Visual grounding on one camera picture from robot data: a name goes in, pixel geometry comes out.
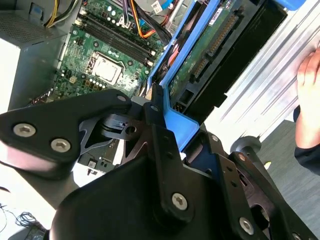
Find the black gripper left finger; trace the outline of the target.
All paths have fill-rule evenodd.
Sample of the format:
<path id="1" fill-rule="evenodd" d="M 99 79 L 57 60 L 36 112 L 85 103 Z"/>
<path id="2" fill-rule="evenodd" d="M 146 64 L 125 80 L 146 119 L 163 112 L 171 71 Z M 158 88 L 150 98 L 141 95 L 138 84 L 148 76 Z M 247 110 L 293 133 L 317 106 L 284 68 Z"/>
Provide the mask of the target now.
<path id="1" fill-rule="evenodd" d="M 180 157 L 163 111 L 164 91 L 157 84 L 151 101 L 143 105 L 108 89 L 11 110 L 0 116 L 0 145 L 7 152 L 1 162 L 60 180 L 71 173 L 81 155 L 107 145 L 109 139 L 125 141 L 124 165 L 140 157 Z"/>

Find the bare person hand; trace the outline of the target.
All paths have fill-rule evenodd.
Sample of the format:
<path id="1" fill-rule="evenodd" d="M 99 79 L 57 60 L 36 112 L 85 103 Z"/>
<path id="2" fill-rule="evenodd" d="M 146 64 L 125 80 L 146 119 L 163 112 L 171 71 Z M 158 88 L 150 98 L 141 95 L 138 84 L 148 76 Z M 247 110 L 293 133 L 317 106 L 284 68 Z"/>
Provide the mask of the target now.
<path id="1" fill-rule="evenodd" d="M 320 143 L 320 49 L 311 52 L 297 71 L 300 113 L 296 121 L 295 142 L 301 149 Z"/>

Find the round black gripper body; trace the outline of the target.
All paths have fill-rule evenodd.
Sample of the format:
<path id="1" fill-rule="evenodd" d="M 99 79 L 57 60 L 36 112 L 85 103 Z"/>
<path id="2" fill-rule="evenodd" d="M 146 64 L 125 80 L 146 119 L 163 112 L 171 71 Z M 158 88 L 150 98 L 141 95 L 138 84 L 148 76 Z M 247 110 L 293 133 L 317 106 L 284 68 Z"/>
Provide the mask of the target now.
<path id="1" fill-rule="evenodd" d="M 217 176 L 183 166 L 176 154 L 139 157 L 72 192 L 59 206 L 51 240 L 223 240 L 231 234 Z"/>

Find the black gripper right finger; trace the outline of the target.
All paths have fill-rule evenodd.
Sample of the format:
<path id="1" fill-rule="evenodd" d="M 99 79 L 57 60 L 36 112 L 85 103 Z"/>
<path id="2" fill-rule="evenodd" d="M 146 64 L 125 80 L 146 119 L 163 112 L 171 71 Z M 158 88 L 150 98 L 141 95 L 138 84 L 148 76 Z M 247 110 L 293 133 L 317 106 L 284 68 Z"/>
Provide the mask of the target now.
<path id="1" fill-rule="evenodd" d="M 209 164 L 225 213 L 214 212 L 224 240 L 314 240 L 316 236 L 287 204 L 264 168 L 241 152 L 227 155 L 221 141 L 202 125 L 203 165 Z"/>

